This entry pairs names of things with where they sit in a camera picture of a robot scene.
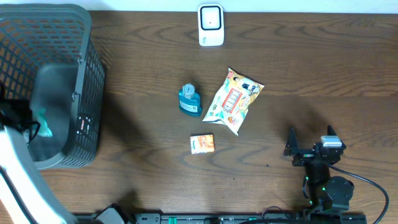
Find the yellow snack bag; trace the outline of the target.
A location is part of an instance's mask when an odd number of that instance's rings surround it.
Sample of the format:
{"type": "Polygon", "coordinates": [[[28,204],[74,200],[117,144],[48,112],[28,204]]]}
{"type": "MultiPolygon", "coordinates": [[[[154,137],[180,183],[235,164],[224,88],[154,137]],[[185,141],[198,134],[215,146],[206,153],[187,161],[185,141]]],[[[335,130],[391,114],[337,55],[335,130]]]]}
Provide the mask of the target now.
{"type": "Polygon", "coordinates": [[[223,85],[216,92],[202,121],[223,124],[238,135],[249,105],[259,96],[263,88],[263,84],[229,68],[223,85]]]}

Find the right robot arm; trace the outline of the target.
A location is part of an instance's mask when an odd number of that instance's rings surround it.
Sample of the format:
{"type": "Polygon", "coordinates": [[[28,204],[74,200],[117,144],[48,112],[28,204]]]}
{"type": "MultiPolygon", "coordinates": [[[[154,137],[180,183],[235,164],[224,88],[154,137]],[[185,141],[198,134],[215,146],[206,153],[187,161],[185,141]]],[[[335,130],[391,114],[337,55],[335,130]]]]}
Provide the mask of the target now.
{"type": "Polygon", "coordinates": [[[353,183],[344,177],[330,175],[330,166],[340,161],[345,149],[345,144],[330,125],[327,135],[311,149],[299,148],[294,130],[289,130],[284,155],[293,157],[293,166],[305,168],[302,191],[311,204],[305,212],[306,219],[313,214],[339,215],[349,210],[353,183]]]}

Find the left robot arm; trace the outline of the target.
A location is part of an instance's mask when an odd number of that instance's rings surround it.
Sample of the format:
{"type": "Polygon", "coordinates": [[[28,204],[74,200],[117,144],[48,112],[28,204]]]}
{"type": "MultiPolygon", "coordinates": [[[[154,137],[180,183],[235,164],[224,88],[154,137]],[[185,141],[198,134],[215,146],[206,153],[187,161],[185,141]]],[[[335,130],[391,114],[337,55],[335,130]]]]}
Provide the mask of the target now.
{"type": "Polygon", "coordinates": [[[40,124],[28,100],[10,100],[1,84],[1,202],[14,223],[78,223],[54,196],[28,149],[40,124]]]}

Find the light teal candy packet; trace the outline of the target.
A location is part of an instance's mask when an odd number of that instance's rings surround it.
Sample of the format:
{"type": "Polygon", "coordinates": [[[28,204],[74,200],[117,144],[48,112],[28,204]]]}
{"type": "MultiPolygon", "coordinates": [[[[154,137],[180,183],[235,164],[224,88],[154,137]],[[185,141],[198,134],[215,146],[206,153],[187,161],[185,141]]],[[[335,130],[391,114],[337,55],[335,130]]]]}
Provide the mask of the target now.
{"type": "Polygon", "coordinates": [[[51,138],[53,136],[53,133],[47,124],[45,112],[46,112],[45,108],[37,108],[37,109],[33,110],[33,117],[34,117],[34,120],[40,124],[40,128],[39,128],[37,134],[40,137],[51,138]]]}

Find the small orange box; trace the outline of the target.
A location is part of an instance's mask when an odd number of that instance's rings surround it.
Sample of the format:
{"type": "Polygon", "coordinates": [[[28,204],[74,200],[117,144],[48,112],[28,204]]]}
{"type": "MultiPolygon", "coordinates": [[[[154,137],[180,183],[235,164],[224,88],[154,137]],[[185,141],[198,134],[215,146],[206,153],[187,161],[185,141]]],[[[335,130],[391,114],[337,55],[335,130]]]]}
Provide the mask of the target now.
{"type": "Polygon", "coordinates": [[[191,154],[206,154],[215,151],[213,134],[203,134],[190,137],[191,154]]]}

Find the teal mouthwash bottle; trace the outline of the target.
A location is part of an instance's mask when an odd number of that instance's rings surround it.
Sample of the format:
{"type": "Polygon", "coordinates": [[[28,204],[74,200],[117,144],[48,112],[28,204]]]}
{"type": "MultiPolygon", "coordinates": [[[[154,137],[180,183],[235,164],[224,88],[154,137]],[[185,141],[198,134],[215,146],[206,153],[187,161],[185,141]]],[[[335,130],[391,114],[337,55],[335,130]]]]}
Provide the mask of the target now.
{"type": "Polygon", "coordinates": [[[179,108],[190,116],[200,116],[202,112],[200,95],[191,83],[185,84],[178,92],[179,108]]]}

